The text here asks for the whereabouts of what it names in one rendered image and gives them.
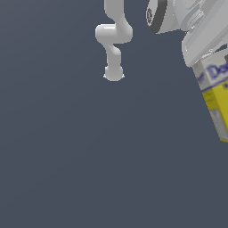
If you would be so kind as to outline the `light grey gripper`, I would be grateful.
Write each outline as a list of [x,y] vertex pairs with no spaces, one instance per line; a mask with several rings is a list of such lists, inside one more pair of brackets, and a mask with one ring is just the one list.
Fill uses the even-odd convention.
[[192,67],[208,51],[212,53],[223,44],[228,34],[228,4],[214,4],[197,28],[182,41],[187,67]]

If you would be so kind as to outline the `white and yellow sugar box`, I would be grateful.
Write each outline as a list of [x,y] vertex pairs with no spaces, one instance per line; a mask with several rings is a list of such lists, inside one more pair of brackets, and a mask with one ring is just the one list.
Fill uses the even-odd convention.
[[222,142],[228,143],[228,64],[226,50],[212,53],[193,66],[204,101]]

